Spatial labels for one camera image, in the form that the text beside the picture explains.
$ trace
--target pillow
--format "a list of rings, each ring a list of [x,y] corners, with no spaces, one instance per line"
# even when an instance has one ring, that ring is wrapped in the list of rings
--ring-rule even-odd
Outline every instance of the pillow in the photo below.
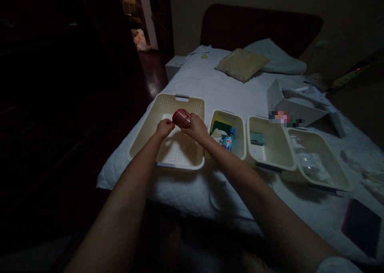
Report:
[[[270,62],[262,68],[261,71],[303,74],[307,69],[307,65],[303,61],[289,56],[269,38],[251,43],[245,47],[244,50],[251,51],[255,54],[262,54],[269,58]]]
[[[268,62],[269,59],[263,55],[237,48],[224,57],[215,69],[245,83]]]

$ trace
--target red object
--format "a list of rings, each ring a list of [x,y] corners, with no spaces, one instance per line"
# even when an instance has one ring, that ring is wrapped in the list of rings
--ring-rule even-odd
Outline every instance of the red object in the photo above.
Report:
[[[172,116],[172,122],[180,128],[189,128],[191,114],[185,109],[178,109]]]

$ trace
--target smartphone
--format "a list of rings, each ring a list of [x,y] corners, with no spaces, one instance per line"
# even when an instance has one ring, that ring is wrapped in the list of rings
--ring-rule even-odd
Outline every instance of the smartphone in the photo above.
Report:
[[[376,258],[381,218],[356,199],[351,199],[342,232],[368,256]]]

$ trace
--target white box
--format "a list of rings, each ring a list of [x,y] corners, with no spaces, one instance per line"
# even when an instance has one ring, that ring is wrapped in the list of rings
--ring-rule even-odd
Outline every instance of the white box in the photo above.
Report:
[[[212,112],[211,120],[209,121],[208,132],[210,132],[212,123],[214,121],[220,121],[225,124],[231,125],[236,130],[235,131],[236,139],[231,152],[237,157],[239,157],[241,160],[244,160],[245,157],[247,156],[247,144],[246,144],[244,120],[240,116],[232,112],[215,109]]]
[[[250,133],[260,133],[265,137],[265,145],[253,145]],[[249,116],[247,122],[248,158],[246,161],[254,166],[254,162],[269,167],[282,169],[282,178],[301,184],[312,184],[336,190],[351,191],[350,180],[345,173],[340,159],[333,153],[325,139],[317,133],[294,128],[283,128],[270,123],[269,119]],[[332,177],[333,185],[310,179],[303,171],[294,151],[290,136],[300,139],[300,144],[309,153],[317,153],[323,166]]]
[[[263,134],[266,144],[251,144],[251,132]],[[283,127],[270,123],[266,118],[248,116],[246,134],[248,153],[256,162],[283,170],[296,170],[293,147]]]
[[[303,171],[296,153],[294,154],[297,168],[294,171],[283,171],[282,178],[295,183],[313,184],[328,187],[336,190],[351,191],[350,180],[341,166],[341,160],[333,153],[325,139],[317,133],[286,128],[288,136],[296,136],[300,139],[300,144],[309,153],[317,153],[321,158],[321,163],[332,177],[332,184],[310,179]]]
[[[175,55],[166,65],[168,82],[175,76],[185,62],[186,56]]]
[[[300,127],[306,127],[328,114],[327,104],[294,90],[285,90],[276,79],[267,90],[268,111],[288,111],[289,115],[303,119]]]
[[[151,109],[141,125],[135,139],[128,149],[127,157],[132,159],[143,148],[148,139],[156,132],[157,124],[172,116],[177,109],[184,108],[204,120],[205,101],[185,95],[160,93],[156,96]],[[157,166],[198,170],[204,165],[204,149],[196,141],[175,127],[161,144],[156,158]]]

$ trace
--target white quilted bedsheet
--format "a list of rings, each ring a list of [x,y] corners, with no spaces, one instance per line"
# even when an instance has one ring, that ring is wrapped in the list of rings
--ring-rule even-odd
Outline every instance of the white quilted bedsheet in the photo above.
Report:
[[[162,92],[204,98],[206,124],[214,109],[234,112],[242,116],[244,120],[249,115],[268,117],[266,90],[276,78],[282,82],[284,87],[290,88],[303,87],[303,81],[306,80],[304,76],[260,73],[243,84],[214,70],[219,61],[230,53],[229,51],[200,46],[194,52],[187,57],[183,67]],[[201,52],[206,52],[208,58],[201,58]],[[127,150],[151,106],[152,104],[103,166],[97,180],[98,188],[113,189],[130,162],[127,158]],[[344,150],[351,152],[363,166],[377,166],[378,164],[382,166],[384,164],[382,151],[348,119],[340,116],[347,135],[344,139],[314,128],[310,128],[310,130],[321,133],[336,155]],[[356,198],[381,218],[384,217],[383,206],[360,183],[361,174],[351,170],[345,164],[344,168],[354,186],[354,190],[350,193],[339,193],[338,196],[320,193],[303,186],[283,182],[278,176],[271,177],[273,190],[298,216],[338,249],[342,255],[363,263],[383,264],[384,222],[381,225],[376,259],[368,257],[341,232],[349,198]],[[188,214],[225,223],[244,232],[262,234],[255,221],[221,213],[211,206],[210,186],[215,178],[217,179],[217,175],[213,172],[209,161],[206,160],[204,167],[198,171],[155,167],[154,174],[156,182],[148,198],[173,206]]]

